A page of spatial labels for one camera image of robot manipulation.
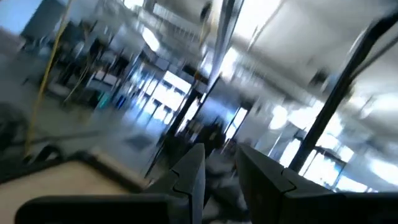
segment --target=glass door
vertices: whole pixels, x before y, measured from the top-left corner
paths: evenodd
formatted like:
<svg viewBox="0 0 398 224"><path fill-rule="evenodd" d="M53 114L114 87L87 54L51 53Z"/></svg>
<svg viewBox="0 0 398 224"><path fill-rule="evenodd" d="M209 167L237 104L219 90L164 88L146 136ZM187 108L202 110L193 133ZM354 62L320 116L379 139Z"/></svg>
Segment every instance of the glass door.
<svg viewBox="0 0 398 224"><path fill-rule="evenodd" d="M313 150L298 174L331 189L343 167L344 164L341 161L326 155L325 152Z"/></svg>

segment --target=beige surface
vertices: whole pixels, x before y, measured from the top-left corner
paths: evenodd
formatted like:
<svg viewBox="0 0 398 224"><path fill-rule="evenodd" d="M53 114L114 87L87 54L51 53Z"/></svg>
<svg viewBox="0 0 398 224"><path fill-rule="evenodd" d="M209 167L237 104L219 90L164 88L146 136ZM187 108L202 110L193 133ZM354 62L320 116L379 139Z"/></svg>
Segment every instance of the beige surface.
<svg viewBox="0 0 398 224"><path fill-rule="evenodd" d="M148 187L150 183L149 180L141 177L139 174L127 168L126 166L122 165L120 162L113 159L111 156L101 152L92 152L92 155L94 155L97 158L97 160L100 161L101 163L106 164L112 170L117 171L124 178L137 184L142 190Z"/></svg>
<svg viewBox="0 0 398 224"><path fill-rule="evenodd" d="M14 223L18 208L41 196L128 193L93 168L79 162L68 162L0 185L0 223Z"/></svg>

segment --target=black object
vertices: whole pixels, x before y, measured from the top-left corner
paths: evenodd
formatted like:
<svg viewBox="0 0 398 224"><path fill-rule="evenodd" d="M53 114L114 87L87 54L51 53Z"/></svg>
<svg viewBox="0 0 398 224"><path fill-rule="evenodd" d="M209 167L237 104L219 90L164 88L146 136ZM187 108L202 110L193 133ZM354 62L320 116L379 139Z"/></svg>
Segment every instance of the black object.
<svg viewBox="0 0 398 224"><path fill-rule="evenodd" d="M208 85L209 79L206 78L200 71L198 71L194 66L186 64L182 67L182 71L197 79L199 82L203 82Z"/></svg>
<svg viewBox="0 0 398 224"><path fill-rule="evenodd" d="M143 135L143 134L138 134L136 136L133 136L132 138L128 138L124 140L131 148L134 150L144 150L146 147L150 146L153 141L151 138Z"/></svg>
<svg viewBox="0 0 398 224"><path fill-rule="evenodd" d="M201 223L204 191L204 148L196 145L142 194L33 199L18 210L16 224Z"/></svg>
<svg viewBox="0 0 398 224"><path fill-rule="evenodd" d="M398 222L398 194L333 193L248 146L236 160L253 224Z"/></svg>
<svg viewBox="0 0 398 224"><path fill-rule="evenodd" d="M289 165L289 168L299 172L304 162L315 147L320 136L324 132L331 117L337 110L341 101L349 91L349 88L355 78L353 73L368 56L376 41L385 34L398 21L398 11L386 16L371 24L355 42L350 58L344 67L336 86L333 88L321 112L319 112L314 124L309 130L304 141L301 143L295 157Z"/></svg>
<svg viewBox="0 0 398 224"><path fill-rule="evenodd" d="M200 13L200 22L206 22L206 20L209 18L212 4L213 3L211 1L208 1L203 6L203 9L201 10L201 13Z"/></svg>
<svg viewBox="0 0 398 224"><path fill-rule="evenodd" d="M44 162L46 161L50 156L54 155L54 159L58 161L62 161L65 159L65 156L63 155L62 150L58 146L54 145L48 145L45 146L39 154L36 156L34 162Z"/></svg>
<svg viewBox="0 0 398 224"><path fill-rule="evenodd" d="M84 39L85 33L83 28L75 25L73 22L68 22L60 38L61 41L68 42L72 45L75 45Z"/></svg>

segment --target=ceiling light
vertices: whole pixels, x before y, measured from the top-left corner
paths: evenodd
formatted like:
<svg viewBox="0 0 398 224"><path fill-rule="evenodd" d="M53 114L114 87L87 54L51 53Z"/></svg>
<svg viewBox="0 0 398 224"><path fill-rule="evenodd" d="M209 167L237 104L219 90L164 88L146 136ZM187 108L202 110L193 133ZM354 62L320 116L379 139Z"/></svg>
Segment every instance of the ceiling light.
<svg viewBox="0 0 398 224"><path fill-rule="evenodd" d="M148 28L144 27L144 30L142 31L142 37L144 38L150 49L152 49L154 52L159 49L159 41L156 39L155 34L152 33L152 31L150 31Z"/></svg>

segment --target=fluorescent light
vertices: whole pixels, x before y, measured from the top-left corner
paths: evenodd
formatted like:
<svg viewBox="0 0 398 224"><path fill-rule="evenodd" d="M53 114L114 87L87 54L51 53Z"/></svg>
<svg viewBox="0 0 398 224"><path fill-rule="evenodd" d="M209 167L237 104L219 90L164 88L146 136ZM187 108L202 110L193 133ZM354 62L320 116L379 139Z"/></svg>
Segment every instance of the fluorescent light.
<svg viewBox="0 0 398 224"><path fill-rule="evenodd" d="M144 0L124 0L124 5L132 9L134 6L143 6L144 5Z"/></svg>
<svg viewBox="0 0 398 224"><path fill-rule="evenodd" d="M144 30L142 31L142 37L154 52L159 49L160 47L159 41L156 39L155 34L152 33L152 31L150 31L148 28L144 27Z"/></svg>
<svg viewBox="0 0 398 224"><path fill-rule="evenodd" d="M285 126L287 121L287 111L285 108L278 105L274 108L272 114L274 115L274 117L269 123L269 129L276 130Z"/></svg>

